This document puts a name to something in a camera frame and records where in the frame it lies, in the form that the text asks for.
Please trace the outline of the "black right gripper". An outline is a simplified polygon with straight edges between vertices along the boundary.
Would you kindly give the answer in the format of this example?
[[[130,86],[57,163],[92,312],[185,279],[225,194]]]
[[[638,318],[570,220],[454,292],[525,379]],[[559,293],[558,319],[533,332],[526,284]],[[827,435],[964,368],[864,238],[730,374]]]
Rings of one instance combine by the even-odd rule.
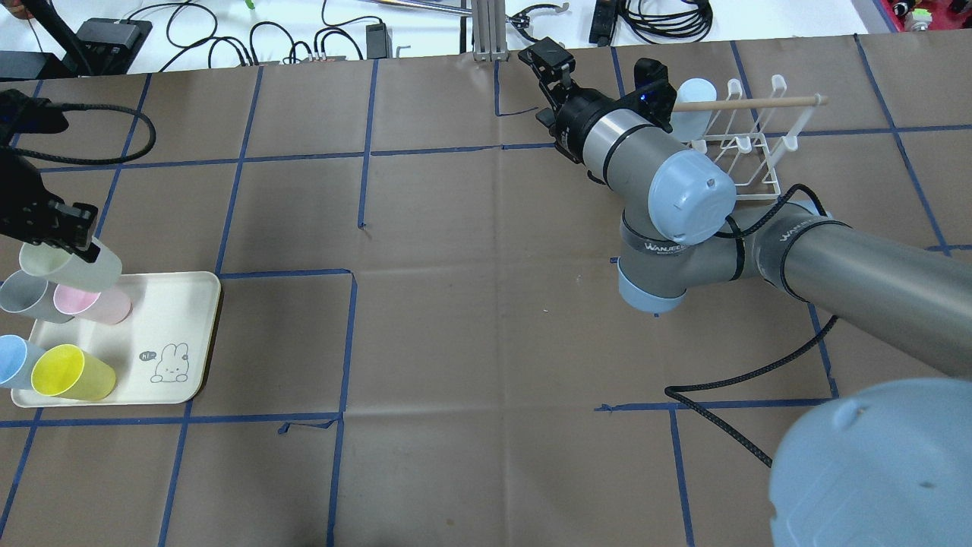
[[[554,146],[574,163],[582,163],[585,140],[594,124],[611,110],[615,99],[597,89],[573,83],[576,60],[550,37],[518,52],[518,59],[538,79],[548,108],[535,117],[554,139]]]

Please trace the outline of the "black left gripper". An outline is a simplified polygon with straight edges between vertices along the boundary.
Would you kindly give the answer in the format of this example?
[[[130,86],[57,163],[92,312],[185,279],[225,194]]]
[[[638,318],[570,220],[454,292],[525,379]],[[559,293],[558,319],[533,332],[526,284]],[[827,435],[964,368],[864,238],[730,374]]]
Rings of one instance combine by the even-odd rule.
[[[98,207],[66,204],[46,190],[41,174],[12,153],[1,158],[1,232],[21,242],[60,248],[94,264],[101,248],[93,242]]]

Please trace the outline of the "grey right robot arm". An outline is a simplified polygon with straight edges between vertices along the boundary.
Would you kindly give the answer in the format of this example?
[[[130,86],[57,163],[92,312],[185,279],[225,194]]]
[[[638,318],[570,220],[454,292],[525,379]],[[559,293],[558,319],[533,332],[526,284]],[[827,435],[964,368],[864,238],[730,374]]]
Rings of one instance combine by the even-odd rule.
[[[857,231],[811,189],[792,185],[770,207],[736,211],[733,179],[677,140],[678,103],[662,62],[641,58],[621,98],[580,86],[576,60],[545,38],[518,58],[548,107],[537,120],[566,158],[624,202],[617,260],[628,305],[664,314],[688,289],[758,276],[826,309],[811,340],[755,371],[666,387],[767,465],[777,546],[970,544],[970,266]],[[810,409],[768,456],[690,398],[780,368],[815,349],[840,321],[941,372],[882,382]]]

